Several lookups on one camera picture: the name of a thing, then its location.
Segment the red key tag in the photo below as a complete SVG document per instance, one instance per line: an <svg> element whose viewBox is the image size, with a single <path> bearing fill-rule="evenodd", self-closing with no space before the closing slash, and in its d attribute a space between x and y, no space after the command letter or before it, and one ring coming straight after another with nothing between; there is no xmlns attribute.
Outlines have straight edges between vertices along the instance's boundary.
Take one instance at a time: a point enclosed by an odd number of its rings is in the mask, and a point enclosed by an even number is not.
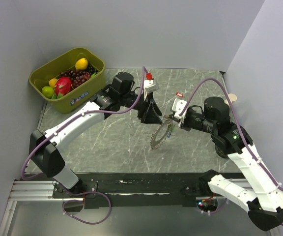
<svg viewBox="0 0 283 236"><path fill-rule="evenodd" d="M179 96L179 97L183 97L184 96L183 94L181 94L179 92L177 92L176 95Z"/></svg>

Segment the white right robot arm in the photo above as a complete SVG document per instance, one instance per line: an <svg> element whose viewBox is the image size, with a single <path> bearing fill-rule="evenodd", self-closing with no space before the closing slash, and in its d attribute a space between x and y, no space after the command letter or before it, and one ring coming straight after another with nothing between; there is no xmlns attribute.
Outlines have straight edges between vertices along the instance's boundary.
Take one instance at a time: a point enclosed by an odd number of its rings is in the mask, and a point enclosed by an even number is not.
<svg viewBox="0 0 283 236"><path fill-rule="evenodd" d="M200 193L226 197L246 211L250 220L263 231L280 226L283 223L283 190L279 183L272 181L271 173L246 130L230 120L228 102L220 97L209 97L205 99L201 113L194 110L195 106L186 107L186 104L176 98L171 107L171 118L181 129L211 134L218 150L234 162L252 187L247 190L209 170L200 177Z"/></svg>

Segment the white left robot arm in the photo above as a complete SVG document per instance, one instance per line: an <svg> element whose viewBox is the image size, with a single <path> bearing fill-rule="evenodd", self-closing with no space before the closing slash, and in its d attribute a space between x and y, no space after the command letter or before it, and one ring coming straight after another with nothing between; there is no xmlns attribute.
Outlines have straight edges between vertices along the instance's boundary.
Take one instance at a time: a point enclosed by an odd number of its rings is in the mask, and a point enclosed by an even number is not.
<svg viewBox="0 0 283 236"><path fill-rule="evenodd" d="M81 179L66 166L60 153L75 138L109 116L121 114L121 107L126 107L128 111L136 110L141 123L162 123L162 113L153 97L159 86L152 74L143 76L139 93L132 90L134 83L133 75L119 72L111 84L93 95L70 118L44 133L35 130L31 134L29 150L33 163L46 177L60 183L69 197L75 198L85 189Z"/></svg>

